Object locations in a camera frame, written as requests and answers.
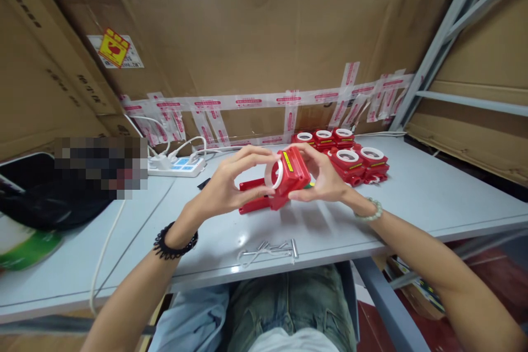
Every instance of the yellow label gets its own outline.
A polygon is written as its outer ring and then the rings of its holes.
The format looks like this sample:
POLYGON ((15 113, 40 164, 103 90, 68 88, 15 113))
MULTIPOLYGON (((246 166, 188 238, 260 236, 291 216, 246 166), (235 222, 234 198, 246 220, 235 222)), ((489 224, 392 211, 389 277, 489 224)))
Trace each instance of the yellow label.
POLYGON ((286 164, 288 165, 288 169, 290 172, 293 172, 292 164, 290 163, 290 159, 288 158, 288 154, 284 151, 282 154, 284 154, 284 158, 286 158, 286 164))
POLYGON ((106 29, 101 48, 99 48, 99 55, 118 68, 121 68, 129 48, 130 43, 127 40, 119 36, 112 29, 106 29))

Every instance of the white power strip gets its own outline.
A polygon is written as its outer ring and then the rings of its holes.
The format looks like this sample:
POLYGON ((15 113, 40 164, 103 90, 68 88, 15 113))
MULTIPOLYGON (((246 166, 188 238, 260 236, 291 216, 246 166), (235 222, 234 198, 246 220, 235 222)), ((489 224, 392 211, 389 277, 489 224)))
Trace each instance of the white power strip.
POLYGON ((149 176, 174 176, 174 177, 196 177, 205 168, 205 161, 199 158, 193 164, 189 163, 189 157, 179 158, 178 161, 172 165, 172 169, 158 169, 149 161, 148 175, 149 176))

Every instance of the jeans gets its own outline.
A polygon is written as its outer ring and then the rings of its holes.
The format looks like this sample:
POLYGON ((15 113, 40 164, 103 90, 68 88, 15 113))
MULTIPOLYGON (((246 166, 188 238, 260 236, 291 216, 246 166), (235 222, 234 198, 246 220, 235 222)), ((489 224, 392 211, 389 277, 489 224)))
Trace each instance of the jeans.
POLYGON ((356 352, 352 319, 334 265, 240 282, 229 302, 219 350, 246 352, 275 327, 289 335, 312 327, 339 351, 356 352))

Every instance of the desk surface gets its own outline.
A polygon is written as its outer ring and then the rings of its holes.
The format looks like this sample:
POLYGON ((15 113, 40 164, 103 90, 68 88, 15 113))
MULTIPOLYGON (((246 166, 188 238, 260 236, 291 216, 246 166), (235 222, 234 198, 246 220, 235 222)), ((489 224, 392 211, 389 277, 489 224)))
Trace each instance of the desk surface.
MULTIPOLYGON (((358 191, 443 241, 475 237, 528 226, 528 205, 456 168, 391 137, 363 137, 363 146, 382 150, 389 158, 389 179, 362 185, 358 191)), ((174 221, 185 203, 210 177, 225 155, 208 161, 196 178, 151 177, 148 190, 136 191, 125 205, 109 244, 97 287, 98 302, 149 251, 157 233, 174 221)), ((236 183, 261 178, 264 166, 242 174, 236 183)), ((35 268, 0 278, 0 323, 87 306, 91 279, 100 249, 120 202, 35 268)), ((370 256, 384 245, 370 229, 353 221, 341 203, 291 202, 278 212, 262 210, 241 216, 232 212, 207 220, 196 248, 186 254, 173 277, 173 291, 233 282, 370 256), (240 250, 255 250, 263 240, 279 244, 294 238, 299 259, 260 256, 242 268, 240 250)))
MULTIPOLYGON (((528 226, 528 205, 424 153, 403 139, 364 137, 363 146, 382 150, 390 165, 389 179, 362 185, 358 191, 443 241, 492 234, 528 226)), ((104 285, 107 293, 146 254, 157 233, 175 220, 197 185, 210 177, 224 158, 208 161, 194 179, 177 179, 152 218, 145 224, 104 285)), ((242 174, 236 183, 261 178, 264 166, 242 174)), ((368 226, 353 221, 341 203, 291 202, 278 212, 261 210, 241 216, 232 212, 207 220, 196 248, 186 254, 173 277, 172 291, 205 287, 370 256, 384 244, 368 226), (299 259, 260 256, 248 268, 237 259, 241 250, 254 251, 261 241, 280 244, 294 238, 299 259)))
MULTIPOLYGON (((126 202, 104 256, 97 287, 154 212, 174 178, 148 181, 126 202)), ((87 226, 68 233, 62 246, 42 263, 0 277, 0 323, 86 308, 97 261, 122 201, 112 202, 87 226)))

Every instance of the black beaded bracelet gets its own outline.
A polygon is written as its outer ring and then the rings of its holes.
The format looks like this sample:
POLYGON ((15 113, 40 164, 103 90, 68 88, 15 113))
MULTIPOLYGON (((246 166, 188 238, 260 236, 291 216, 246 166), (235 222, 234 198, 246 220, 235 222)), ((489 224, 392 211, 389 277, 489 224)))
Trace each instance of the black beaded bracelet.
POLYGON ((156 241, 154 242, 154 249, 153 250, 157 251, 156 252, 156 256, 159 255, 159 257, 161 259, 165 259, 165 260, 179 259, 185 253, 187 253, 192 248, 194 248, 194 246, 196 246, 196 242, 198 242, 198 231, 196 231, 196 233, 194 234, 194 236, 192 237, 190 242, 183 249, 172 249, 172 248, 168 247, 167 244, 165 243, 165 235, 167 235, 167 232, 169 231, 169 228, 173 224, 174 224, 174 222, 172 222, 171 224, 169 224, 168 226, 163 228, 159 232, 158 236, 156 237, 156 241))

